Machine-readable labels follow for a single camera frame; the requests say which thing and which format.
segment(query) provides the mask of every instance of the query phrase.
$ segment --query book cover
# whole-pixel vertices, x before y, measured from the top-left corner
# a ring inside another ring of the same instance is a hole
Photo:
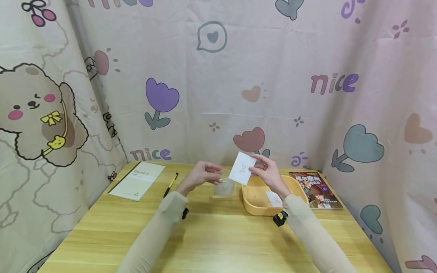
[[[309,200],[310,208],[314,209],[343,209],[335,194],[325,180],[315,171],[289,172],[296,179]]]
[[[165,166],[139,162],[110,190],[108,194],[139,201],[155,182]]]

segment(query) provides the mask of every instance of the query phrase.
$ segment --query yellow bow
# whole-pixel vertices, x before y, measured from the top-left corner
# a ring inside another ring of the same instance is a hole
[[[48,123],[49,126],[55,125],[56,122],[60,122],[62,118],[59,116],[58,111],[53,111],[52,113],[48,114],[47,116],[43,116],[41,118],[41,121],[44,123]]]

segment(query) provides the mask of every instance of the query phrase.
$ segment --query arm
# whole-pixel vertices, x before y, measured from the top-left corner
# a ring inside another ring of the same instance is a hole
[[[137,237],[123,259],[118,273],[148,273],[161,255],[168,238],[181,220],[188,199],[179,192],[169,193],[155,215]]]
[[[356,272],[346,255],[331,235],[323,228],[307,204],[293,195],[282,181],[276,162],[262,155],[252,155],[257,159],[255,167],[249,170],[264,181],[282,200],[288,214],[291,229],[302,240],[312,262],[322,273]]]
[[[151,272],[153,264],[182,218],[188,203],[187,194],[205,181],[214,185],[221,183],[220,176],[214,173],[221,170],[215,164],[199,161],[177,189],[161,202],[155,215],[129,249],[117,273]]]
[[[302,240],[312,262],[322,273],[356,272],[343,250],[323,228],[311,208],[293,194],[283,201],[287,222]]]

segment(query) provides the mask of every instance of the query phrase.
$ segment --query yellow pen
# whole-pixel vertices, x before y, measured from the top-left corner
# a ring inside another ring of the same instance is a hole
[[[165,198],[165,196],[167,196],[168,192],[170,191],[171,186],[173,186],[173,183],[176,180],[178,175],[179,175],[179,173],[176,173],[176,175],[174,176],[173,180],[171,180],[170,185],[168,186],[167,190],[165,191],[163,198]]]

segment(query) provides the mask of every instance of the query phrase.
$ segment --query clear plastic container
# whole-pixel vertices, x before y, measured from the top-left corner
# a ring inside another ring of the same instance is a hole
[[[214,188],[215,196],[230,196],[234,194],[235,181],[229,179],[230,170],[224,169],[221,172],[216,172],[220,175],[222,183]]]

